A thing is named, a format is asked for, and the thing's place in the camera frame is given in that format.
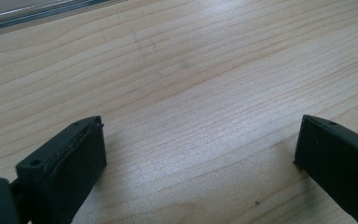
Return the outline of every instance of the wood grain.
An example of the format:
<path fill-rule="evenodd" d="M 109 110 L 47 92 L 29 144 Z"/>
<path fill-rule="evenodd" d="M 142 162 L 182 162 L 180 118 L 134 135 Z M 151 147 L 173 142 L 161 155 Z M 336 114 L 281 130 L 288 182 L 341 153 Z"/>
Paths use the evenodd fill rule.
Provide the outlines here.
<path fill-rule="evenodd" d="M 130 0 L 0 35 L 0 176 L 103 116 L 74 223 L 355 223 L 292 164 L 303 114 L 358 132 L 357 0 Z"/>

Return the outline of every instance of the screw hole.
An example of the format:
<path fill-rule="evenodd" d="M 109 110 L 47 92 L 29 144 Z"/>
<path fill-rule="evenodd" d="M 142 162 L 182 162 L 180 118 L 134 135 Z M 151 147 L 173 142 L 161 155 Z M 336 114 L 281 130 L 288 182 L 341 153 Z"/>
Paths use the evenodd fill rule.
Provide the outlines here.
<path fill-rule="evenodd" d="M 30 162 L 30 165 L 31 165 L 31 166 L 37 166 L 37 165 L 39 165 L 40 163 L 42 163 L 41 160 L 34 160 L 34 161 L 31 161 L 31 162 Z"/>

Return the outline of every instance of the wooden table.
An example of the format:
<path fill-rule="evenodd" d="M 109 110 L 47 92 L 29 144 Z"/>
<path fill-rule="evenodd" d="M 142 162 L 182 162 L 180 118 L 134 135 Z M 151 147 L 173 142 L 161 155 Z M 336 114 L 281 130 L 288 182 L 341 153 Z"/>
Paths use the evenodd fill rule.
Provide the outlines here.
<path fill-rule="evenodd" d="M 303 114 L 358 132 L 358 1 L 130 0 L 0 35 L 0 176 L 103 117 L 74 223 L 355 223 L 292 164 Z"/>

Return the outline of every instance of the light wood surface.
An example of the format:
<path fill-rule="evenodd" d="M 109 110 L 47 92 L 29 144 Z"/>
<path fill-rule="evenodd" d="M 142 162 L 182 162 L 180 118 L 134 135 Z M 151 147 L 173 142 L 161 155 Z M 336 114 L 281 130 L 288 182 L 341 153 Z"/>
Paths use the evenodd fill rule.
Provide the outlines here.
<path fill-rule="evenodd" d="M 130 0 L 0 35 L 0 176 L 77 119 L 108 166 L 74 223 L 355 223 L 292 164 L 358 132 L 357 0 Z"/>

